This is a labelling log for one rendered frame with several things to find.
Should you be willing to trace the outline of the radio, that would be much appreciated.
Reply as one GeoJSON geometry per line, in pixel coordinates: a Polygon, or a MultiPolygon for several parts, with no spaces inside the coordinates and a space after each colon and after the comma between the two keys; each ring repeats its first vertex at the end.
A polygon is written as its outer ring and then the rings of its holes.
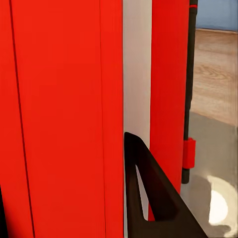
{"type": "MultiPolygon", "coordinates": [[[[8,238],[128,238],[124,133],[178,194],[198,0],[0,0],[0,187],[8,238]]],[[[144,219],[155,221],[138,167],[144,219]]]]}

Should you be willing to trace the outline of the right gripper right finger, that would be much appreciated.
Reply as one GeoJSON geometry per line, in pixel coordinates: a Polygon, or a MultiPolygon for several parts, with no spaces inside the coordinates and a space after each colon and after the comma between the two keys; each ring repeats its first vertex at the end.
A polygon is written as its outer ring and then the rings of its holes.
{"type": "Polygon", "coordinates": [[[128,238],[208,238],[143,140],[124,133],[128,238]],[[155,221],[144,219],[138,167],[155,221]]]}

